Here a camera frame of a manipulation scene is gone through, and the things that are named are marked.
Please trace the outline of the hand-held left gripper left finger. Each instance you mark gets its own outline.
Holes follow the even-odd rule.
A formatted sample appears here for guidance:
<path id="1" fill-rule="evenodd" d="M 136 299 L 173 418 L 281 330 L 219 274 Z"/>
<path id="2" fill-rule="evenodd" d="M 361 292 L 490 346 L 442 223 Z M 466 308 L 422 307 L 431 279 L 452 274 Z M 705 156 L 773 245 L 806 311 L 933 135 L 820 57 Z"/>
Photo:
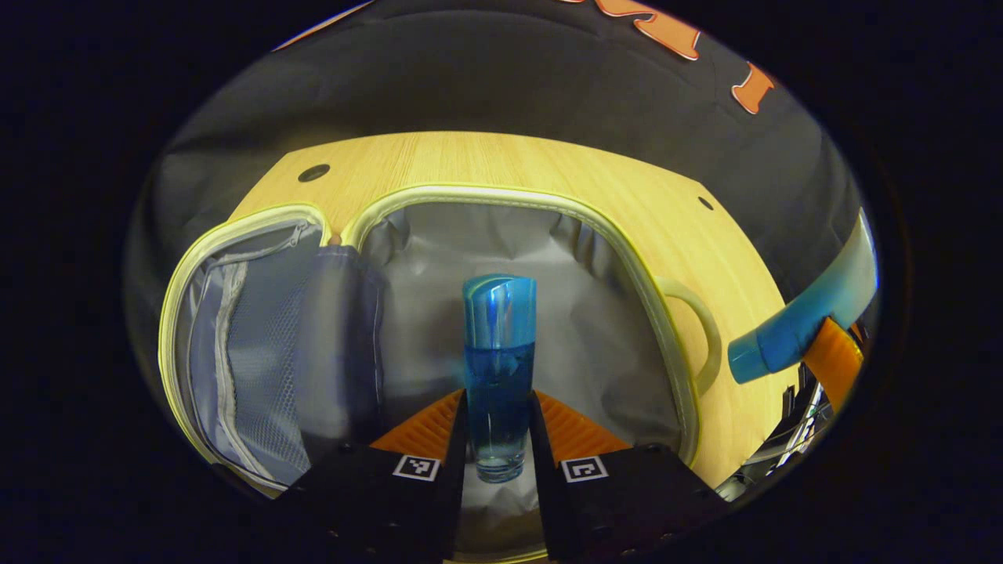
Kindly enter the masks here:
<path id="1" fill-rule="evenodd" d="M 454 557 L 466 447 L 459 389 L 369 445 L 334 446 L 273 506 L 322 534 L 336 562 L 441 563 Z"/>

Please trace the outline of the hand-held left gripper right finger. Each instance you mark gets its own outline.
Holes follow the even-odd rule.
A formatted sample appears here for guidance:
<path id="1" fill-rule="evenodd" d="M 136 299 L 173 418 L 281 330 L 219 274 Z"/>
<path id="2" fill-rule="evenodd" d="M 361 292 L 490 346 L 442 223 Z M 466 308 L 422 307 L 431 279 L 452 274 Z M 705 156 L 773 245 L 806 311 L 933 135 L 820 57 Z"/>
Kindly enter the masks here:
<path id="1" fill-rule="evenodd" d="M 669 446 L 628 445 L 548 394 L 530 395 L 530 438 L 552 561 L 640 563 L 730 509 Z"/>

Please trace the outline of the white tube with blue cap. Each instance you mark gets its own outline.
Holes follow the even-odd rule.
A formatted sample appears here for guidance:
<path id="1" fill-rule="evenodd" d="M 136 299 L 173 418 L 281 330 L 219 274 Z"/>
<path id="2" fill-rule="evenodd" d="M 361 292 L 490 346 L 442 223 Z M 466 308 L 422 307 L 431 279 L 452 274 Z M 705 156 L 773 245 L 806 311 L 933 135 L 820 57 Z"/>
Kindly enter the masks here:
<path id="1" fill-rule="evenodd" d="M 874 237 L 864 210 L 857 212 L 841 251 L 806 289 L 762 324 L 733 340 L 727 359 L 742 385 L 802 361 L 824 321 L 850 328 L 880 288 Z"/>

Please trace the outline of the clear blue bottle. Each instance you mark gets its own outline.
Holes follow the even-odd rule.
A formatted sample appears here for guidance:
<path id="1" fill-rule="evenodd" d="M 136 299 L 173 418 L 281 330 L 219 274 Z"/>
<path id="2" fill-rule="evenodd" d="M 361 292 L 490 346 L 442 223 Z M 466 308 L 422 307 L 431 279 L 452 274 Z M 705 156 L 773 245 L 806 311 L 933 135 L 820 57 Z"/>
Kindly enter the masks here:
<path id="1" fill-rule="evenodd" d="M 492 273 L 462 286 L 469 443 L 487 484 L 522 475 L 536 356 L 535 279 Z"/>

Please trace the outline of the pale yellow suitcase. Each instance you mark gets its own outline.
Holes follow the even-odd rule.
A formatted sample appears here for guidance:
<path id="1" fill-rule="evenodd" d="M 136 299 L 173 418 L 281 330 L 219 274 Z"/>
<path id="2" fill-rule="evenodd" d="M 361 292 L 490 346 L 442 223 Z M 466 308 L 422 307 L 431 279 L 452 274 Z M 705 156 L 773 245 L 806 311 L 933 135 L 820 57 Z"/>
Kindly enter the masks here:
<path id="1" fill-rule="evenodd" d="M 492 273 L 538 285 L 530 394 L 628 445 L 663 443 L 694 472 L 697 396 L 720 364 L 714 317 L 687 287 L 654 279 L 594 208 L 416 186 L 363 208 L 340 244 L 331 233 L 315 204 L 225 222 L 186 251 L 162 304 L 158 371 L 173 417 L 201 456 L 276 513 L 277 497 L 333 447 L 369 445 L 466 392 L 462 286 Z M 540 556 L 530 425 L 522 475 L 487 484 L 467 424 L 454 557 L 365 564 Z"/>

